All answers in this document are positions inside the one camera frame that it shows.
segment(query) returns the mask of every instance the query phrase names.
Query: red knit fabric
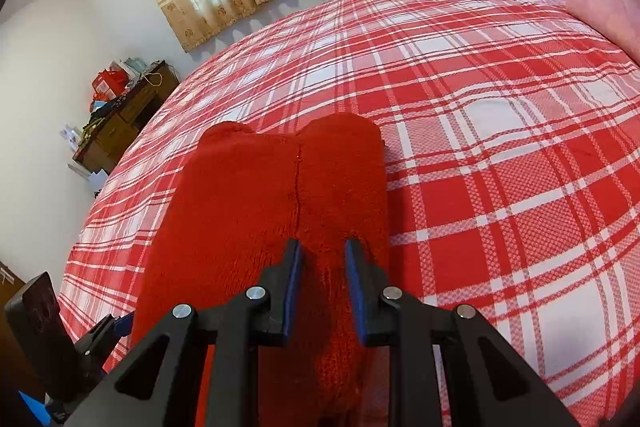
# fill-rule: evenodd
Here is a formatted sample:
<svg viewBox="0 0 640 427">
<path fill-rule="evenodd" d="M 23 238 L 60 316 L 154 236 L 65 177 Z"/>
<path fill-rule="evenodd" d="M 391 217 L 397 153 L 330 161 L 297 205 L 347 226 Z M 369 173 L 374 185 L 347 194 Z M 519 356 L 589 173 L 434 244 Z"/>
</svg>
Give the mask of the red knit fabric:
<svg viewBox="0 0 640 427">
<path fill-rule="evenodd" d="M 311 427 L 344 415 L 358 404 L 366 366 L 344 242 L 360 238 L 388 268 L 387 223 L 383 142 L 370 121 L 334 114 L 291 136 L 218 124 L 184 168 L 150 248 L 133 342 L 176 303 L 205 309 L 254 285 L 297 238 L 305 264 L 290 342 L 258 356 L 260 425 Z M 208 384 L 206 369 L 201 398 Z"/>
</svg>

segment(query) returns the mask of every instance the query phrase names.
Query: checkered bed sheet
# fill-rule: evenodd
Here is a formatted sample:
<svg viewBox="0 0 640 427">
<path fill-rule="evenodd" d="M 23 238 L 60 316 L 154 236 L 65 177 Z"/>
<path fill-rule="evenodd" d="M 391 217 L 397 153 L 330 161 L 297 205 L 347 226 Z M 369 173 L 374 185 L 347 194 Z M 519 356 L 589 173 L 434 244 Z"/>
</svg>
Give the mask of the checkered bed sheet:
<svg viewBox="0 0 640 427">
<path fill-rule="evenodd" d="M 204 130 L 338 111 L 385 139 L 392 281 L 472 303 L 581 423 L 611 415 L 640 372 L 640 70 L 564 0 L 335 0 L 210 59 L 91 209 L 60 293 L 71 334 L 135 309 Z"/>
</svg>

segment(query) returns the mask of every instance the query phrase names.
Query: triangular cutout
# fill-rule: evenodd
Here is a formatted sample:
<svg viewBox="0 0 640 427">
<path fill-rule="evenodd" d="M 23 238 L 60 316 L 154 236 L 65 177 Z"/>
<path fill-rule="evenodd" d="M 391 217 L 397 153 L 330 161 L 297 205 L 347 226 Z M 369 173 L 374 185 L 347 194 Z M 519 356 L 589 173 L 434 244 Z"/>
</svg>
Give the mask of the triangular cutout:
<svg viewBox="0 0 640 427">
<path fill-rule="evenodd" d="M 140 355 L 116 383 L 116 391 L 140 400 L 148 400 L 154 393 L 158 373 L 164 360 L 169 337 L 162 335 Z"/>
<path fill-rule="evenodd" d="M 529 391 L 525 378 L 488 338 L 479 337 L 478 346 L 482 352 L 496 400 L 510 400 Z"/>
</svg>

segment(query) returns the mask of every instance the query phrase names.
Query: red bag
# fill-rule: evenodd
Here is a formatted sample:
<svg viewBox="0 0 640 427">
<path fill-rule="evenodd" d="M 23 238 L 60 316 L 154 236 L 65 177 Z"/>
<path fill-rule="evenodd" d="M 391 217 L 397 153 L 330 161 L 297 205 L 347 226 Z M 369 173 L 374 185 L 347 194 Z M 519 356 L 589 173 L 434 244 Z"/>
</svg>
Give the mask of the red bag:
<svg viewBox="0 0 640 427">
<path fill-rule="evenodd" d="M 125 71 L 104 70 L 95 77 L 91 83 L 94 91 L 106 95 L 109 100 L 113 100 L 124 92 L 124 88 L 129 82 L 129 77 Z"/>
</svg>

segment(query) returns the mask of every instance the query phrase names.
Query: drawer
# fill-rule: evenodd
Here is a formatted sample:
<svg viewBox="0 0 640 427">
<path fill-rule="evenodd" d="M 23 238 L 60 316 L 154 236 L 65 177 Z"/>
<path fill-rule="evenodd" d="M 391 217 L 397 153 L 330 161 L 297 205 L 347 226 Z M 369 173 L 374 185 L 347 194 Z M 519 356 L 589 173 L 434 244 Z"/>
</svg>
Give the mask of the drawer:
<svg viewBox="0 0 640 427">
<path fill-rule="evenodd" d="M 127 105 L 120 111 L 120 117 L 127 123 L 133 123 L 155 95 L 156 88 L 149 85 L 143 87 L 133 100 L 127 102 Z"/>
<path fill-rule="evenodd" d="M 114 115 L 100 129 L 96 141 L 107 155 L 119 158 L 133 140 L 136 139 L 137 135 L 138 131 L 134 127 L 130 126 L 118 115 Z"/>
</svg>

